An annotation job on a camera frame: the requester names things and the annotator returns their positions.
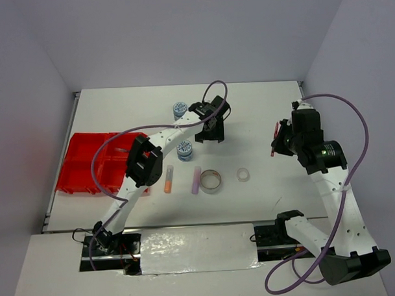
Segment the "red gel pen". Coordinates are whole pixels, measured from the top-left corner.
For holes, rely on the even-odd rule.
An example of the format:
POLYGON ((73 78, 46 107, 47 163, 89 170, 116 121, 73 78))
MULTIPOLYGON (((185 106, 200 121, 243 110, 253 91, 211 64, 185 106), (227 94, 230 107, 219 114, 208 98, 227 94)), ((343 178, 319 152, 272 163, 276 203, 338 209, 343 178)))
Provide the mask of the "red gel pen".
POLYGON ((270 153, 271 157, 273 157, 275 155, 277 149, 278 150, 281 149, 280 141, 279 141, 279 138, 278 138, 279 137, 279 131, 280 131, 280 122, 277 122, 275 124, 275 131, 274 131, 273 141, 271 143, 271 147, 272 147, 271 153, 270 153))

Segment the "blue gel pen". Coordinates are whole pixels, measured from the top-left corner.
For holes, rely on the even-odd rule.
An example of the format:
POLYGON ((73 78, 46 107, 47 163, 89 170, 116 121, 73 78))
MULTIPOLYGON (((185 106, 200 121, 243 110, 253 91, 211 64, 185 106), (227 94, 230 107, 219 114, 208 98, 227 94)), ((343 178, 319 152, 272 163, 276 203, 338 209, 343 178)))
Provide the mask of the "blue gel pen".
POLYGON ((115 151, 115 152, 120 152, 120 153, 129 153, 129 152, 130 152, 130 151, 127 150, 127 149, 122 149, 122 148, 119 148, 119 147, 116 147, 116 148, 114 149, 114 151, 115 151))

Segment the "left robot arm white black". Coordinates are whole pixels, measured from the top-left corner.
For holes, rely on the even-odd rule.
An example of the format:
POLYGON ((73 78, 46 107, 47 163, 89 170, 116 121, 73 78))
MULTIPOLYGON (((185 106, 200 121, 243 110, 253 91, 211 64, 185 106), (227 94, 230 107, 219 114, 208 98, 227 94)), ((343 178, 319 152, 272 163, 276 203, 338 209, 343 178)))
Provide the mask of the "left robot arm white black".
POLYGON ((125 222, 141 194, 155 184, 163 173, 163 160, 180 145, 194 137, 196 142, 224 141, 224 114, 230 105, 225 97, 216 96, 210 102, 197 102, 171 125, 155 125, 161 130, 148 137, 137 136, 128 151, 126 170, 117 193, 100 186, 99 189, 114 201, 107 213, 93 227, 93 241, 105 254, 120 248, 125 222))

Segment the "near blue white putty jar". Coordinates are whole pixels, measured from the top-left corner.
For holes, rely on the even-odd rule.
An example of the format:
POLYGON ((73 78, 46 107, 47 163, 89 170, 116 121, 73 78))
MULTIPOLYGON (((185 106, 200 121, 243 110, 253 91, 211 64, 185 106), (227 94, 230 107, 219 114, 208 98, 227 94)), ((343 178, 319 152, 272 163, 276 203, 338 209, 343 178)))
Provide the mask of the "near blue white putty jar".
POLYGON ((176 146, 177 157, 182 162, 188 162, 193 158, 193 148, 189 140, 184 140, 176 146))

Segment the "blue white putty jar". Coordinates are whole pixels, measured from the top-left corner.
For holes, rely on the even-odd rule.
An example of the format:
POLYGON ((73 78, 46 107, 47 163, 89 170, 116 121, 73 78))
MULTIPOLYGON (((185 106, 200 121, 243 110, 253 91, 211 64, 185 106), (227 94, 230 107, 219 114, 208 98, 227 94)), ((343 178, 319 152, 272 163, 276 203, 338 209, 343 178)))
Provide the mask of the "blue white putty jar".
POLYGON ((178 120, 180 119, 188 110, 187 104, 185 104, 184 102, 176 102, 173 107, 173 115, 174 115, 174 120, 178 120))
POLYGON ((177 157, 182 162, 188 162, 193 158, 193 148, 189 140, 184 140, 176 146, 177 157))

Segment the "far blue white putty jar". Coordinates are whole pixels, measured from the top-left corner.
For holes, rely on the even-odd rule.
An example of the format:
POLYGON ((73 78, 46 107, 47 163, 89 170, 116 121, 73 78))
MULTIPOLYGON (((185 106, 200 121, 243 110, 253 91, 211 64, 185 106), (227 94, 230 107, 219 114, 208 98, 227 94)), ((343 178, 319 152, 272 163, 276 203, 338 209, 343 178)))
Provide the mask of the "far blue white putty jar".
POLYGON ((180 119, 188 110, 187 104, 185 104, 184 102, 176 102, 173 107, 173 115, 174 115, 174 120, 178 120, 180 119))

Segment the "large clear tape roll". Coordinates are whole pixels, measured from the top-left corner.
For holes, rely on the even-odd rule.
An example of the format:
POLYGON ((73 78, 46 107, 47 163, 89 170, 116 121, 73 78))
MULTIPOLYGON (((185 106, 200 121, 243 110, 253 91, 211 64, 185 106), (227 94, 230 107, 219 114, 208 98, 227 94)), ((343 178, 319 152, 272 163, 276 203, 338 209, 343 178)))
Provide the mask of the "large clear tape roll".
POLYGON ((199 186, 206 194, 217 193, 222 186, 222 177, 218 171, 207 169, 200 175, 199 186))

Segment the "small clear tape roll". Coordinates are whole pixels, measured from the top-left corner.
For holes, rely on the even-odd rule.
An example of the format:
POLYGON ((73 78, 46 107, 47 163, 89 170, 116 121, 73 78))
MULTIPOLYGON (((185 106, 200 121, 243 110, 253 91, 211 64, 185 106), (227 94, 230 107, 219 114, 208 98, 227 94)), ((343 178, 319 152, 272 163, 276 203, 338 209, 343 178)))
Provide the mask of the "small clear tape roll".
POLYGON ((250 179, 250 172, 245 167, 237 170, 237 179, 239 182, 247 182, 250 179))

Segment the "purple glue stick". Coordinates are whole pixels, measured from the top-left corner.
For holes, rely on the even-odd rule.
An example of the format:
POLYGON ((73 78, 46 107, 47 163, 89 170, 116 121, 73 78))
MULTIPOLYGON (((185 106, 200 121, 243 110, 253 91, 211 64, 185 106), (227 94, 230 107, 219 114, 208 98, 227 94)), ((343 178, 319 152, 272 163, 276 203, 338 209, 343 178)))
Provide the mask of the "purple glue stick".
POLYGON ((200 188, 201 167, 196 166, 193 173, 192 194, 197 195, 200 188))

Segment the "orange glue stick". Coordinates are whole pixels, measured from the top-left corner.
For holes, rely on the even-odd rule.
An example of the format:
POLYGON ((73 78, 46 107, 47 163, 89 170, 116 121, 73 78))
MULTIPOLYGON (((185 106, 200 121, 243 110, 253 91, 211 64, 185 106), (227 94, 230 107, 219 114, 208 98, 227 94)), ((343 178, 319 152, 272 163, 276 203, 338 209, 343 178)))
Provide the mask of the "orange glue stick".
POLYGON ((172 191, 174 167, 172 165, 167 166, 165 174, 164 192, 170 194, 172 191))

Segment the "red compartment storage bin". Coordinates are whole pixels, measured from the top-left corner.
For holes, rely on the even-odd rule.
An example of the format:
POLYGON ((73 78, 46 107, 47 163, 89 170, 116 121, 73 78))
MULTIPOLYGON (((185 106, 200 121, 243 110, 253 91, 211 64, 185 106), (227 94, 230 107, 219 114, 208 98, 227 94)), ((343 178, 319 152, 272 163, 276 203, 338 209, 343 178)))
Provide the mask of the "red compartment storage bin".
MULTIPOLYGON (((66 157, 56 183, 56 191, 68 194, 99 193, 100 189, 91 176, 91 161, 99 147, 115 135, 115 133, 76 132, 67 147, 66 157)), ((130 150, 137 136, 146 135, 142 132, 132 132, 116 138, 107 144, 96 158, 94 169, 97 180, 111 193, 117 193, 121 187, 128 157, 128 153, 115 152, 114 149, 119 147, 130 150)))

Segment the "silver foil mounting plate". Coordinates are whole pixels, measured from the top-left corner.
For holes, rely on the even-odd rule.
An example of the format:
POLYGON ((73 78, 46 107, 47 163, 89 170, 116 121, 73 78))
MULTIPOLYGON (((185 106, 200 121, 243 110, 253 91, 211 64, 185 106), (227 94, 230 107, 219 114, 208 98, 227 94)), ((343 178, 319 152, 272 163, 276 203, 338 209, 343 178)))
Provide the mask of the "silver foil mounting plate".
POLYGON ((161 228, 141 233, 140 265, 144 275, 205 273, 258 268, 254 226, 210 225, 161 228))

